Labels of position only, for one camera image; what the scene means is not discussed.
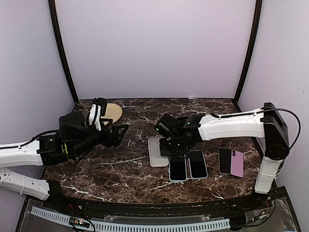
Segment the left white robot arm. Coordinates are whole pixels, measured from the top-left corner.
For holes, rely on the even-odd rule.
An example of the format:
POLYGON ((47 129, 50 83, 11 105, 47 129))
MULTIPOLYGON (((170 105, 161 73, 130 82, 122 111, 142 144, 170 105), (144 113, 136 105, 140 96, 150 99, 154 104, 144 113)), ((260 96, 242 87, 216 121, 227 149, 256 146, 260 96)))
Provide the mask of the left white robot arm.
POLYGON ((96 146, 117 147, 128 125, 113 125, 111 119, 97 119, 87 125, 78 112, 59 118, 58 130, 42 132, 24 143, 1 145, 1 187, 46 201, 58 211, 68 207, 62 196, 61 184, 54 180, 37 179, 14 171, 22 166, 54 166, 70 160, 79 163, 96 146))

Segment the grey clear phone case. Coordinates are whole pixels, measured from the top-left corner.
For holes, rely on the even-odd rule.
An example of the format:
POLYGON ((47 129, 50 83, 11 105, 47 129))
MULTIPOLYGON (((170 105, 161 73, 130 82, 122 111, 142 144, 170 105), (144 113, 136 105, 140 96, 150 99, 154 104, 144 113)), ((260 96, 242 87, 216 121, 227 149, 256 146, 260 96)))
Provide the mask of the grey clear phone case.
POLYGON ((169 165, 168 157, 161 156, 160 153, 160 138, 154 137, 148 139, 148 151, 150 166, 153 168, 162 168, 169 165))

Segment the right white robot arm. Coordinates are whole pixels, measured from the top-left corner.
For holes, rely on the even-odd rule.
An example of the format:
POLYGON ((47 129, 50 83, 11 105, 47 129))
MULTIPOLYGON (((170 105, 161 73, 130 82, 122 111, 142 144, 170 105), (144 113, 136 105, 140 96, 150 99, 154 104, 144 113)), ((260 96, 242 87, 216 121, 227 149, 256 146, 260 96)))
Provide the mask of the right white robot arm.
POLYGON ((273 181, 288 157, 294 144, 289 143, 288 126, 281 116, 292 111, 277 108, 271 102, 247 112, 231 114, 193 114, 174 118, 164 114, 155 124, 154 130, 162 139, 161 156, 171 157, 188 154, 195 144, 224 138, 250 138, 255 144, 263 139, 265 150, 260 152, 261 166, 254 183, 254 193, 247 198, 246 205, 256 210, 265 202, 273 181))

